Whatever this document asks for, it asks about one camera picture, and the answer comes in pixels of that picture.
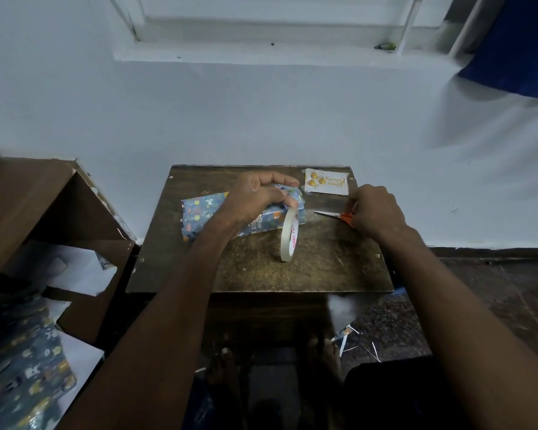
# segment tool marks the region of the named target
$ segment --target scissors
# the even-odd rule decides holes
[[[350,227],[354,228],[353,224],[351,223],[353,220],[353,213],[330,213],[328,211],[314,211],[316,214],[322,214],[323,216],[329,216],[329,217],[336,217]]]

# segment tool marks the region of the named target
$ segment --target blue wrapping paper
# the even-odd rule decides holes
[[[305,202],[301,195],[301,190],[280,184],[275,184],[275,187],[287,191],[287,194],[299,202],[299,224],[305,223]],[[181,234],[184,237],[184,241],[189,241],[197,237],[207,221],[225,201],[228,193],[226,191],[225,193],[208,194],[181,201],[184,211],[184,216],[181,219]],[[287,206],[282,203],[274,203],[265,208],[255,220],[239,233],[238,237],[281,229],[285,220],[285,214],[287,214]]]

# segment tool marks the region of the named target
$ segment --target tape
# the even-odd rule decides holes
[[[293,252],[297,245],[297,235],[299,233],[299,209],[287,209],[285,221],[283,222],[283,231],[281,232],[281,260],[285,262],[293,259]]]

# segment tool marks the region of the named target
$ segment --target wooden tabletop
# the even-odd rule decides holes
[[[304,184],[303,169],[270,167]],[[350,167],[318,167],[349,173],[349,189],[357,183]],[[191,247],[181,236],[181,200],[228,191],[239,173],[267,170],[249,166],[173,166],[165,181],[144,244],[137,258],[128,292],[156,292]],[[224,251],[214,292],[392,292],[393,286],[379,246],[362,238],[344,222],[315,214],[340,212],[345,196],[303,193],[306,223],[292,262],[279,257],[281,231],[235,238]]]

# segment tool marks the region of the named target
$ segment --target right hand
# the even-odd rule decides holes
[[[408,228],[395,196],[384,186],[360,186],[349,195],[345,212],[353,213],[351,223],[357,230],[377,242]]]

